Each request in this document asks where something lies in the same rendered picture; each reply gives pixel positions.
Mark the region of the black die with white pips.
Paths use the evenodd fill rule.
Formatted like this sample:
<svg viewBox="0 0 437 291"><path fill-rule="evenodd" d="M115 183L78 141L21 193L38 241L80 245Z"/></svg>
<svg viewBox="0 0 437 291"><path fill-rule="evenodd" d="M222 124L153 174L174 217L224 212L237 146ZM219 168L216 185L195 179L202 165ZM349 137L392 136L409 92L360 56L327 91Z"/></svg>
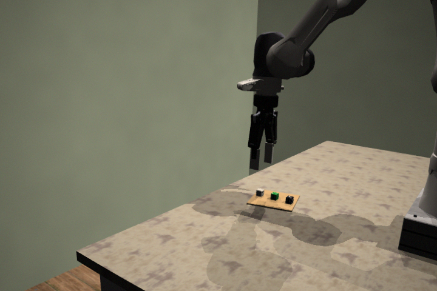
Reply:
<svg viewBox="0 0 437 291"><path fill-rule="evenodd" d="M293 196L287 196L285 203L287 204L292 204L294 202L294 197Z"/></svg>

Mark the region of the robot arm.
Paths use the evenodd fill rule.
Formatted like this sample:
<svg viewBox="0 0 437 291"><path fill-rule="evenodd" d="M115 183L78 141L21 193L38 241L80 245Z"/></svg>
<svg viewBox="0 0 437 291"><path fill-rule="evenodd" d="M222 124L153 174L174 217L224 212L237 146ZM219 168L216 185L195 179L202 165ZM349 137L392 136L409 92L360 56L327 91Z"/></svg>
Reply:
<svg viewBox="0 0 437 291"><path fill-rule="evenodd" d="M281 86L282 79L309 74L315 65L315 56L309 47L329 24L352 15L365 2L366 0L316 0L287 36L281 32L259 35L254 48L253 77L238 82L237 88L260 95L277 95L284 89ZM436 29L436 58L431 83L433 91L437 93L437 0L430 2ZM434 151L430 157L429 175L418 206L437 218L437 133Z"/></svg>

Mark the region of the green die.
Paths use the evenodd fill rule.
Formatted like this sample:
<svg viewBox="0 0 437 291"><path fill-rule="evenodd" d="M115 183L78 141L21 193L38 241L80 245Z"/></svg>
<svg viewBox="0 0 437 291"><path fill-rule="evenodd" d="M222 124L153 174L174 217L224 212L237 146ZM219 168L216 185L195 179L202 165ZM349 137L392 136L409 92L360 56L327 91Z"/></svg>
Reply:
<svg viewBox="0 0 437 291"><path fill-rule="evenodd" d="M272 200L276 201L278 198L279 198L279 193L276 193L276 192L272 192L271 193L271 199Z"/></svg>

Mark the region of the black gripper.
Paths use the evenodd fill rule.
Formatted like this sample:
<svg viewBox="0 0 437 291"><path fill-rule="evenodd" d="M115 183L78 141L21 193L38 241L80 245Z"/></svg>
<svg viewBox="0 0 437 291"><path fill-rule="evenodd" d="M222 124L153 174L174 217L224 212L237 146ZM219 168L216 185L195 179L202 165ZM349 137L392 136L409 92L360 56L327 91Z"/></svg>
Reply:
<svg viewBox="0 0 437 291"><path fill-rule="evenodd" d="M278 100L278 95L254 95L254 106L257 107L257 111L255 115L251 115L251 126L249 131L248 147L251 148L250 169L259 169L259 147L264 129L266 137L264 162L270 164L273 163L274 144L276 144L277 140L278 115L278 111L274 111L273 108L278 106Z"/></svg>

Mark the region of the tan mat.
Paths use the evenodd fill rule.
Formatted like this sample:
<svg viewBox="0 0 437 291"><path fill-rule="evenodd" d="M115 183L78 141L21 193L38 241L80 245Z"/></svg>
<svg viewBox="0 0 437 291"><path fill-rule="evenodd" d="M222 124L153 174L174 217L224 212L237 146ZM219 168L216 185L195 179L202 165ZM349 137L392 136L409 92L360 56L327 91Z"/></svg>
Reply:
<svg viewBox="0 0 437 291"><path fill-rule="evenodd" d="M273 191L265 190L265 194L263 196L256 196L255 193L246 204L292 212L296 202L300 197L300 195L277 192L279 193L279 198L275 201L270 198L272 192ZM285 203L288 195L294 197L294 202L292 204Z"/></svg>

